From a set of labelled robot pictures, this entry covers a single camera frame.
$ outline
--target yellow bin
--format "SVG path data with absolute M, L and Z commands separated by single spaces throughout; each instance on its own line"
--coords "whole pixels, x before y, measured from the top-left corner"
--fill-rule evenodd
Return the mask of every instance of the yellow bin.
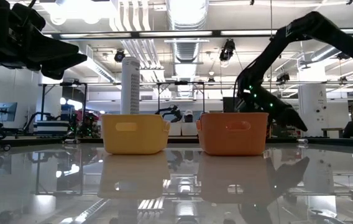
M 154 154 L 165 149 L 170 123 L 156 114 L 104 114 L 102 138 L 111 154 Z

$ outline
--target ceiling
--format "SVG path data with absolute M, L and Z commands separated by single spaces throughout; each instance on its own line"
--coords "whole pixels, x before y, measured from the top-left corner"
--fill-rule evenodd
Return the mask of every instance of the ceiling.
M 289 24 L 296 18 L 302 17 L 310 11 L 317 10 L 339 27 L 353 27 L 353 4 L 327 5 L 341 0 L 322 0 L 322 1 L 259 1 L 256 0 L 253 6 L 248 5 L 249 1 L 228 1 L 228 0 L 209 0 L 208 15 L 206 18 L 205 29 L 277 29 Z M 132 5 L 130 5 L 130 23 L 132 26 Z M 165 11 L 165 0 L 150 0 L 149 1 L 149 24 L 152 30 L 169 30 L 167 11 Z M 95 24 L 87 24 L 82 19 L 68 19 L 60 26 L 54 25 L 50 20 L 50 14 L 38 2 L 35 9 L 47 20 L 45 31 L 47 32 L 111 32 L 109 19 L 102 18 Z M 221 67 L 218 59 L 220 48 L 224 45 L 226 38 L 208 38 L 208 42 L 201 43 L 199 48 L 199 62 L 196 68 L 195 80 L 206 81 L 209 77 L 209 72 L 213 71 L 216 81 L 233 82 L 236 76 L 241 72 L 242 68 L 246 67 L 253 61 L 269 43 L 268 37 L 244 37 L 235 38 L 236 54 L 229 61 L 228 67 Z M 121 64 L 114 61 L 114 54 L 117 49 L 123 49 L 120 40 L 89 40 L 79 41 L 75 44 L 81 46 L 89 45 L 94 51 L 94 61 L 99 63 L 105 70 L 113 74 L 116 79 L 120 77 Z M 166 80 L 172 80 L 174 76 L 174 62 L 172 46 L 166 44 L 164 39 L 154 39 L 155 49 L 160 59 L 161 65 L 164 67 L 164 75 Z M 301 52 L 315 52 L 325 43 L 317 40 L 308 40 L 304 42 L 291 43 L 282 53 L 282 58 L 276 59 L 271 68 L 268 69 L 266 76 L 269 77 L 272 72 L 273 80 L 280 73 L 274 72 L 276 68 L 283 65 L 289 58 L 294 57 Z M 326 75 L 328 80 L 337 80 L 342 74 L 353 73 L 353 60 L 329 59 L 326 66 Z M 105 79 L 99 78 L 98 75 L 81 64 L 72 68 L 73 73 L 68 75 L 75 78 L 80 78 L 84 82 L 105 82 Z M 297 67 L 288 68 L 288 72 L 292 80 L 296 80 Z M 230 89 L 230 85 L 223 85 L 222 88 Z M 220 86 L 211 86 L 210 88 L 220 88 Z M 328 86 L 327 88 L 339 88 L 338 85 Z M 102 88 L 90 88 L 90 91 L 119 91 L 118 88 L 107 86 Z

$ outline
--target orange bin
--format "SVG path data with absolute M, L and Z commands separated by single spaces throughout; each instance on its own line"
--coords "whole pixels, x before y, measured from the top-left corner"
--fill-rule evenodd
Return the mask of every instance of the orange bin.
M 170 123 L 156 114 L 104 114 L 102 138 L 111 154 L 154 154 L 165 149 Z
M 201 148 L 214 156 L 257 156 L 265 149 L 268 113 L 206 113 L 196 122 Z

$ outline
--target glossy table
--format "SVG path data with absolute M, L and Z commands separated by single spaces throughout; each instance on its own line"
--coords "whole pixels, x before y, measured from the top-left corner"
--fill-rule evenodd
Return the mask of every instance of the glossy table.
M 268 144 L 259 157 L 195 144 L 152 156 L 14 147 L 0 154 L 0 223 L 353 223 L 353 147 Z

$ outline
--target computer monitor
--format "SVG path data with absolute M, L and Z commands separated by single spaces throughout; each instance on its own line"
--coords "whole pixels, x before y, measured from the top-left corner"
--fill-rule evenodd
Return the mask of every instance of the computer monitor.
M 239 98 L 235 97 L 234 98 L 234 107 L 233 107 L 233 97 L 224 97 L 223 98 L 223 103 L 224 103 L 224 113 L 234 113 L 236 112 L 235 107 L 239 103 Z
M 0 103 L 0 122 L 15 121 L 17 103 Z

